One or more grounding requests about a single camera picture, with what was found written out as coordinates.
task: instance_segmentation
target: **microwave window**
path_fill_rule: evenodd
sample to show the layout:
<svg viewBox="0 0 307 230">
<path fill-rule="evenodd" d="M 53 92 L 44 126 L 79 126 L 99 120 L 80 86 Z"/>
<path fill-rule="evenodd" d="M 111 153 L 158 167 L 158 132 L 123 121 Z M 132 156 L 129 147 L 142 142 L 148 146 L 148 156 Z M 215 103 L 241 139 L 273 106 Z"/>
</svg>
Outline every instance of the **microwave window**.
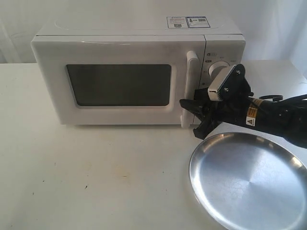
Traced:
<svg viewBox="0 0 307 230">
<path fill-rule="evenodd" d="M 170 65 L 67 65 L 80 106 L 165 106 Z"/>
</svg>

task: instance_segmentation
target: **yellow warning sticker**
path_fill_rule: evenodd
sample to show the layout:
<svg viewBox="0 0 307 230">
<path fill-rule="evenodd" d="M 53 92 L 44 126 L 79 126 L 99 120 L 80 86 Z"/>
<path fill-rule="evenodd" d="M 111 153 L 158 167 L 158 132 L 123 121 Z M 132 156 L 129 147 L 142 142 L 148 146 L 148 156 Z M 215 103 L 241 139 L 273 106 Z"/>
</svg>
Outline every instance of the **yellow warning sticker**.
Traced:
<svg viewBox="0 0 307 230">
<path fill-rule="evenodd" d="M 261 99 L 253 99 L 253 103 L 257 106 L 260 106 L 262 102 L 263 100 Z M 246 124 L 248 126 L 255 126 L 256 124 L 258 108 L 254 104 L 251 103 L 249 105 L 248 112 L 246 114 Z"/>
</svg>

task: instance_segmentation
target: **silver plate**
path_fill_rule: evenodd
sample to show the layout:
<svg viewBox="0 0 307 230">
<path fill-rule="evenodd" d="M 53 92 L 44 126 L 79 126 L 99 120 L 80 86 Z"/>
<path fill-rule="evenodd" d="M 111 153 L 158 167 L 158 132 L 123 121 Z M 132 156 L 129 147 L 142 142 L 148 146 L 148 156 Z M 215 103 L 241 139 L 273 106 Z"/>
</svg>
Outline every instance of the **silver plate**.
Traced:
<svg viewBox="0 0 307 230">
<path fill-rule="evenodd" d="M 306 167 L 274 142 L 215 135 L 194 150 L 189 176 L 198 201 L 229 230 L 307 229 Z"/>
</svg>

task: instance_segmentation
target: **microwave label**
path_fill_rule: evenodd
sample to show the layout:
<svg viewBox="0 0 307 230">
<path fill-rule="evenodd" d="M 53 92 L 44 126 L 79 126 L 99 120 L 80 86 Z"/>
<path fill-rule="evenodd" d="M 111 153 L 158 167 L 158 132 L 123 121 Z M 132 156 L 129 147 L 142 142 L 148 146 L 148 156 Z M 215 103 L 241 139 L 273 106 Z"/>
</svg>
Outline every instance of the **microwave label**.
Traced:
<svg viewBox="0 0 307 230">
<path fill-rule="evenodd" d="M 167 17 L 167 26 L 170 29 L 188 28 L 186 17 Z"/>
<path fill-rule="evenodd" d="M 186 17 L 189 28 L 210 28 L 208 20 L 205 16 Z"/>
<path fill-rule="evenodd" d="M 205 16 L 167 17 L 169 29 L 210 28 Z"/>
</svg>

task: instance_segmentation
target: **microwave control panel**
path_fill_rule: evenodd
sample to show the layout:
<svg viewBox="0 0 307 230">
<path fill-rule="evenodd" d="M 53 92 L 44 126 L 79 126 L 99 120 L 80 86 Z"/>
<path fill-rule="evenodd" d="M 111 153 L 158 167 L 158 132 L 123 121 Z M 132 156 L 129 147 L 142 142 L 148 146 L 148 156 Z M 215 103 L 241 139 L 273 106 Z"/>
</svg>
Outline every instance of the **microwave control panel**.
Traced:
<svg viewBox="0 0 307 230">
<path fill-rule="evenodd" d="M 240 34 L 205 35 L 206 49 L 200 89 L 207 88 L 221 69 L 241 62 L 245 39 Z"/>
</svg>

